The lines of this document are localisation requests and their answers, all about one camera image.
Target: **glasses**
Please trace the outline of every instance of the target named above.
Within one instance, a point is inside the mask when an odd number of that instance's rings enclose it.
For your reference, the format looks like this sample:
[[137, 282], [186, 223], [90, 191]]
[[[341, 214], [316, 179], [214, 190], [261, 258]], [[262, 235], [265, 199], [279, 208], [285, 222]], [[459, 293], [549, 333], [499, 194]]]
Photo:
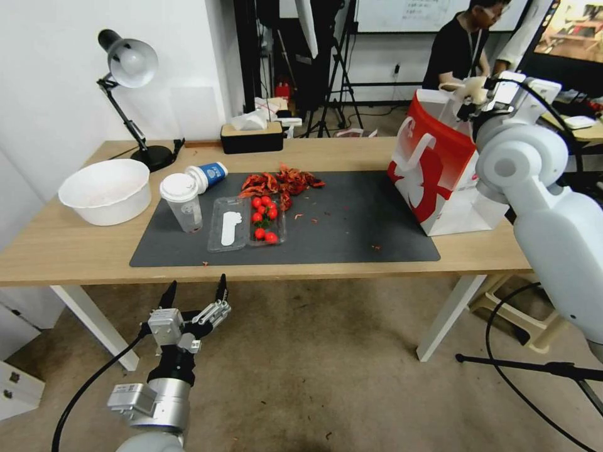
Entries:
[[493, 10], [491, 10], [490, 8], [482, 8], [482, 11], [486, 13], [486, 15], [490, 18], [490, 19], [500, 19], [501, 16], [506, 13], [507, 11], [509, 11], [510, 5], [505, 6], [504, 8], [502, 8], [500, 13], [495, 13]]

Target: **lamp arm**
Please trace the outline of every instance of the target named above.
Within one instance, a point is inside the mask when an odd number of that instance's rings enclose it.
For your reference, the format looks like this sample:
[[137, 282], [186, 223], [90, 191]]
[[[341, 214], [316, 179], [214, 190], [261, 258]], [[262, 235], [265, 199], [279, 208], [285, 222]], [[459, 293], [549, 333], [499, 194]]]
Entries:
[[111, 102], [111, 105], [113, 105], [113, 108], [117, 110], [117, 113], [124, 121], [124, 126], [126, 126], [126, 129], [128, 129], [128, 132], [130, 132], [130, 135], [132, 135], [138, 143], [139, 149], [142, 151], [148, 151], [148, 148], [146, 147], [146, 137], [138, 128], [136, 123], [131, 119], [128, 119], [126, 114], [123, 112], [123, 110], [120, 108], [119, 104], [111, 94], [111, 90], [119, 86], [119, 84], [113, 80], [109, 80], [110, 76], [111, 74], [107, 74], [105, 77], [101, 78], [96, 83], [101, 87], [100, 89], [102, 89], [102, 91], [107, 95], [107, 97], [109, 98], [109, 102]]

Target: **red and white paper bag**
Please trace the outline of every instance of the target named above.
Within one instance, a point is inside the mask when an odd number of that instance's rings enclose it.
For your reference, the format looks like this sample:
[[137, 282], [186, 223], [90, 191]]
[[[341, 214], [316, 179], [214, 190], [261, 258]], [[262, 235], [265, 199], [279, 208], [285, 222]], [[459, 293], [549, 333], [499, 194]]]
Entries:
[[417, 90], [398, 131], [388, 175], [427, 235], [496, 227], [508, 209], [477, 188], [477, 151], [468, 124], [455, 130], [436, 118], [449, 94]]

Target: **person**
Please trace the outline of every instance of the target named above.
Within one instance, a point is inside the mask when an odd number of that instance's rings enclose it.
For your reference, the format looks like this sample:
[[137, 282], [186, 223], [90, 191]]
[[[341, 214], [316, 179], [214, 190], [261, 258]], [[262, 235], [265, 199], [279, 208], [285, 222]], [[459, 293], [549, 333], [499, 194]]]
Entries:
[[540, 27], [540, 23], [548, 11], [550, 2], [547, 0], [535, 0], [530, 4], [530, 8], [519, 27], [509, 42], [504, 46], [496, 62], [494, 63], [494, 74], [501, 73], [504, 70], [515, 71], [521, 62], [523, 55], [530, 46], [534, 35]]
[[436, 35], [424, 89], [438, 89], [442, 83], [462, 83], [467, 77], [490, 76], [484, 51], [488, 29], [494, 25], [511, 0], [470, 0], [466, 11], [457, 13]]

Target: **black t-shirt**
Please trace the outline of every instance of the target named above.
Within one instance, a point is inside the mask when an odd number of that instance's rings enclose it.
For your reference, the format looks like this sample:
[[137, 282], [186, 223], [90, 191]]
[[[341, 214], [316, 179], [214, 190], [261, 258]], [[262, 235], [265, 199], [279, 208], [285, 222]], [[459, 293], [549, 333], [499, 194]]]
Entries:
[[[463, 80], [469, 74], [476, 75], [475, 67], [482, 54], [484, 45], [488, 39], [488, 30], [482, 30], [479, 42], [477, 42], [479, 31], [471, 33], [471, 42], [469, 45], [469, 37], [467, 30], [461, 27], [457, 16], [442, 27], [433, 41], [432, 54], [429, 57], [427, 72], [423, 79], [423, 88], [437, 89], [440, 85], [439, 75], [441, 73], [452, 72], [455, 78]], [[472, 62], [471, 59], [477, 45], [477, 54]]]

